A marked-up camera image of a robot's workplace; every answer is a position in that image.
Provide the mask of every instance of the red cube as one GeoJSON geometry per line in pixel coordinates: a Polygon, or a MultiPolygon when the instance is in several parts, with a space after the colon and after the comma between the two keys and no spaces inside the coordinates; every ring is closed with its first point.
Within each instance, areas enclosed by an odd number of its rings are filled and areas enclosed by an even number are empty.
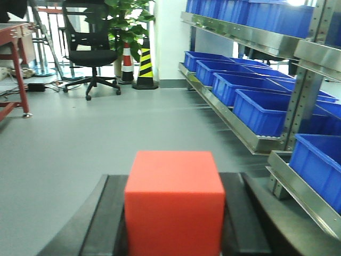
{"type": "Polygon", "coordinates": [[[224,206],[210,152],[138,152],[125,188],[129,256],[218,256],[224,206]]]}

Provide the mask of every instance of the traffic cone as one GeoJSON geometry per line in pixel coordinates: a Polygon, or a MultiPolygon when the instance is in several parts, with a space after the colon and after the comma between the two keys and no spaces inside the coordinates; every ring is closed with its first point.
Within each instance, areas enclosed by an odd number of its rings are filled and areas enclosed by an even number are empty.
{"type": "Polygon", "coordinates": [[[131,84],[134,80],[133,72],[134,72],[134,66],[132,64],[130,46],[128,43],[124,43],[122,78],[118,81],[118,83],[119,84],[131,84]]]}
{"type": "Polygon", "coordinates": [[[137,90],[154,90],[158,88],[157,85],[154,85],[153,81],[153,71],[151,66],[150,44],[148,36],[143,39],[140,72],[136,84],[133,85],[133,88],[137,90]]]}

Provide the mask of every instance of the red and white cone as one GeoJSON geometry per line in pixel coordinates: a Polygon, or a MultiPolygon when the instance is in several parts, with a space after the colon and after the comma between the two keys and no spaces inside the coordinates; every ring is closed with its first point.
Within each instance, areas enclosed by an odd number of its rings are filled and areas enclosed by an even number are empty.
{"type": "Polygon", "coordinates": [[[119,84],[131,84],[134,80],[133,72],[134,72],[134,66],[132,63],[130,46],[128,43],[124,43],[122,78],[118,81],[118,83],[119,84]]]}

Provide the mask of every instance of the metal shelf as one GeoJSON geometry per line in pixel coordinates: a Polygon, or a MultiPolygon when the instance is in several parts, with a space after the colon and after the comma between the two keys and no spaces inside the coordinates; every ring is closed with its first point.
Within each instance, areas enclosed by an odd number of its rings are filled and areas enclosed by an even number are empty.
{"type": "Polygon", "coordinates": [[[298,42],[294,55],[299,66],[341,81],[341,50],[305,40],[298,42]]]}
{"type": "Polygon", "coordinates": [[[330,207],[284,160],[291,152],[273,151],[267,169],[327,234],[341,239],[341,216],[330,207]]]}
{"type": "Polygon", "coordinates": [[[182,12],[183,22],[236,41],[266,54],[293,59],[298,37],[287,36],[236,23],[212,19],[193,13],[182,12]]]}
{"type": "Polygon", "coordinates": [[[182,63],[179,70],[187,81],[200,94],[200,96],[212,107],[219,117],[231,128],[233,133],[254,155],[268,155],[271,150],[279,150],[280,138],[256,135],[233,112],[232,109],[222,104],[211,91],[203,86],[195,77],[195,73],[189,72],[182,63]]]}

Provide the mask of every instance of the chair backrest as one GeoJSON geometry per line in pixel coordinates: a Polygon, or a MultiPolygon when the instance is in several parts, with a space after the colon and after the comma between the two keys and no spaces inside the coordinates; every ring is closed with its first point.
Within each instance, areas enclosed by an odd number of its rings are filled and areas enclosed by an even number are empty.
{"type": "Polygon", "coordinates": [[[65,0],[63,16],[70,51],[79,45],[108,50],[108,11],[103,0],[65,0]]]}

